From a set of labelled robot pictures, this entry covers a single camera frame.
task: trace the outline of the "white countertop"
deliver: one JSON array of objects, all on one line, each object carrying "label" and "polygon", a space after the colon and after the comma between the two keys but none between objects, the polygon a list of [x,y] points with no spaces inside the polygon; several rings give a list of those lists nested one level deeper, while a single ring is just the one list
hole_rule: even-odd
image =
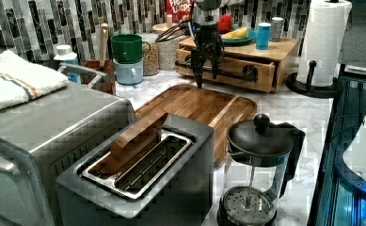
[{"label": "white countertop", "polygon": [[[145,76],[140,84],[134,86],[117,84],[117,95],[129,99],[137,109],[162,91],[178,84],[196,85],[193,77],[175,72],[160,72],[154,76]],[[264,93],[204,82],[202,88],[249,98],[257,103],[257,114],[268,115],[272,123],[288,122],[306,133],[295,177],[288,183],[284,196],[279,200],[277,217],[278,226],[306,225],[324,148],[332,99],[306,97],[286,87],[282,87],[277,93]],[[214,205],[202,226],[217,225],[215,216],[223,187],[224,167],[221,166],[215,170]]]}]

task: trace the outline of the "wooden cutting board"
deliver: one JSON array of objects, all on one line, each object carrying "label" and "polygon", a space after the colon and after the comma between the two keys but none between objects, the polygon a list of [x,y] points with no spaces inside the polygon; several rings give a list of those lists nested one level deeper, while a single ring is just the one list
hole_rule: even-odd
[{"label": "wooden cutting board", "polygon": [[136,116],[141,119],[157,107],[215,129],[215,167],[225,156],[228,129],[252,119],[257,110],[256,103],[248,98],[188,85],[167,89],[137,109]]}]

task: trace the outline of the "yellow sponge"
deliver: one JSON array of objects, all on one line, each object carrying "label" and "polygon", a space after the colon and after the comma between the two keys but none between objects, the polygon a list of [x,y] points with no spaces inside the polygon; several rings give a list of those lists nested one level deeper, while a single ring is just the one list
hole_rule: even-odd
[{"label": "yellow sponge", "polygon": [[247,27],[241,27],[221,36],[223,40],[244,40],[249,38]]}]

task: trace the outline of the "french press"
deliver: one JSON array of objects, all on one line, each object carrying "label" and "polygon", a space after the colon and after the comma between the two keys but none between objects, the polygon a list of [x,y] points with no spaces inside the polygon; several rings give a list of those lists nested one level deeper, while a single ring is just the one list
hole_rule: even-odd
[{"label": "french press", "polygon": [[304,138],[303,131],[287,122],[275,125],[264,114],[230,127],[219,226],[274,225],[278,198],[294,178]]}]

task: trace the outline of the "dish towel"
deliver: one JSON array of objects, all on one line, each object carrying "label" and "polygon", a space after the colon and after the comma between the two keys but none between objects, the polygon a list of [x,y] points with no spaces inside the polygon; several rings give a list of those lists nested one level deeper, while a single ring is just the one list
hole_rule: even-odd
[{"label": "dish towel", "polygon": [[9,50],[0,54],[0,109],[29,102],[68,83],[64,74],[30,63]]}]

